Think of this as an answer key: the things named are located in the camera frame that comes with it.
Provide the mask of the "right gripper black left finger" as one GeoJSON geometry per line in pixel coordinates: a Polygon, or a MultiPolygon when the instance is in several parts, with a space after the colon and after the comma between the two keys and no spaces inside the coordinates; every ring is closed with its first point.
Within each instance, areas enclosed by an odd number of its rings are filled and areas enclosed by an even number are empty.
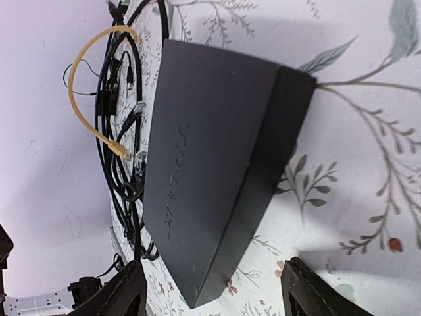
{"type": "Polygon", "coordinates": [[[93,297],[70,314],[73,316],[146,316],[147,281],[141,262],[133,260],[93,297]]]}

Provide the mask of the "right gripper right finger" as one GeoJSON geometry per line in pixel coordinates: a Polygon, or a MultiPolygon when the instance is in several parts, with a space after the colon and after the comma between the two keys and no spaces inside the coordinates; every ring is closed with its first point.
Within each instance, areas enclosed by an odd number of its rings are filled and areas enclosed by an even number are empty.
{"type": "Polygon", "coordinates": [[[284,263],[281,287],[286,316],[372,316],[337,293],[298,257],[284,263]]]}

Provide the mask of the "black network switch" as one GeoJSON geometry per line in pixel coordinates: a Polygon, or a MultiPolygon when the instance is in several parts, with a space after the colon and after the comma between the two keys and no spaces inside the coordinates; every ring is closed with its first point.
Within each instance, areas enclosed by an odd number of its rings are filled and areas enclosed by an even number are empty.
{"type": "Polygon", "coordinates": [[[186,304],[223,293],[284,173],[316,78],[167,40],[153,104],[143,219],[186,304]]]}

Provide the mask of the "black power adapter plug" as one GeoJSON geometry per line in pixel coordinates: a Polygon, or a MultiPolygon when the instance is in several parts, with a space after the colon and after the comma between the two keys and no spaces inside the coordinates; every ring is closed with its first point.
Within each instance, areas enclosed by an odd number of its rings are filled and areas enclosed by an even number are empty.
{"type": "Polygon", "coordinates": [[[115,115],[117,111],[117,96],[116,96],[116,81],[113,77],[120,66],[120,60],[115,57],[111,57],[109,61],[110,77],[106,79],[105,86],[97,92],[82,93],[73,91],[74,94],[84,97],[96,97],[99,96],[100,104],[98,105],[97,115],[115,115]]]}

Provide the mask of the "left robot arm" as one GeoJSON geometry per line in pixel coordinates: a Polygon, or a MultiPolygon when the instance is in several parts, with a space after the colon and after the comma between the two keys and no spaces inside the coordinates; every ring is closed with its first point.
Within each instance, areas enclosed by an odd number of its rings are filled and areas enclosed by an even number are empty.
{"type": "Polygon", "coordinates": [[[82,277],[77,282],[51,293],[38,296],[13,297],[5,292],[4,276],[1,276],[1,314],[2,315],[67,315],[86,303],[105,285],[101,278],[113,269],[120,271],[125,262],[119,253],[113,258],[112,265],[97,277],[82,277]]]}

